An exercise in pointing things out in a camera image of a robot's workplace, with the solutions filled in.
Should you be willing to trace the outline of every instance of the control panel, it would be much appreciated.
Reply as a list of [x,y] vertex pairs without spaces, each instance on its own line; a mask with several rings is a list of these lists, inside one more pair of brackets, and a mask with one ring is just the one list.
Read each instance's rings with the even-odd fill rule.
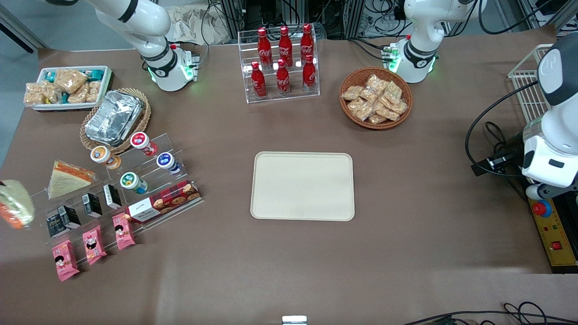
[[550,265],[553,267],[578,265],[552,200],[528,199],[528,201]]

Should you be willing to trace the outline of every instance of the pink snack package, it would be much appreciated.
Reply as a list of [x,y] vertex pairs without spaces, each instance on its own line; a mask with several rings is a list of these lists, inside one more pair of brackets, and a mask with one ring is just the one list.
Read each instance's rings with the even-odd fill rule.
[[101,226],[96,226],[92,230],[82,234],[82,241],[84,242],[86,259],[90,265],[98,261],[99,258],[106,256],[106,252],[102,246]]
[[65,241],[52,248],[52,256],[56,263],[56,273],[60,281],[64,281],[80,272],[76,265],[76,258],[74,257],[70,241]]
[[112,217],[114,235],[116,236],[116,244],[119,250],[135,244],[135,238],[132,235],[132,225],[129,222],[130,219],[130,215],[124,212]]

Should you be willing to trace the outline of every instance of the foil container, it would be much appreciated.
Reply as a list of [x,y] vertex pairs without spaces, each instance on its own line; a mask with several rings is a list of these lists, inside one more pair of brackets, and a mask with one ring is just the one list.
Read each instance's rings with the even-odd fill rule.
[[120,146],[131,134],[144,106],[138,97],[117,90],[108,91],[85,126],[86,136],[111,147]]

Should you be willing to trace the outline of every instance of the yogurt cup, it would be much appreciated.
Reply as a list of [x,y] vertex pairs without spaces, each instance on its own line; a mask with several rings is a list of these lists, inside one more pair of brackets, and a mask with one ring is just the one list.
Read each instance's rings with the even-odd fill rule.
[[120,179],[120,186],[127,190],[132,190],[137,194],[143,194],[149,188],[149,185],[133,172],[128,172],[123,175]]
[[157,157],[157,165],[166,169],[170,175],[180,172],[181,165],[175,160],[175,157],[169,152],[163,152]]
[[131,145],[142,151],[147,156],[154,155],[158,150],[157,144],[152,142],[149,136],[144,132],[134,133],[131,136]]
[[112,154],[105,146],[95,147],[90,152],[90,158],[95,163],[104,164],[108,169],[117,169],[122,162],[119,156]]

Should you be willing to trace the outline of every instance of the white tray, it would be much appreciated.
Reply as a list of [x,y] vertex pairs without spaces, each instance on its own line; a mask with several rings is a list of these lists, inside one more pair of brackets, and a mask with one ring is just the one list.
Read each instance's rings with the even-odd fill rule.
[[353,219],[351,156],[346,153],[258,153],[251,214],[257,219]]
[[98,90],[97,101],[92,103],[79,103],[79,104],[39,104],[32,105],[33,110],[43,111],[43,112],[57,112],[57,111],[68,111],[68,110],[86,110],[91,109],[97,105],[98,102],[102,100],[108,90],[108,85],[110,82],[110,77],[112,71],[106,65],[86,65],[83,67],[54,67],[54,68],[43,68],[40,70],[38,79],[36,82],[41,82],[45,80],[46,74],[48,72],[55,72],[58,69],[74,69],[74,70],[104,70],[105,73],[102,76],[101,88]]

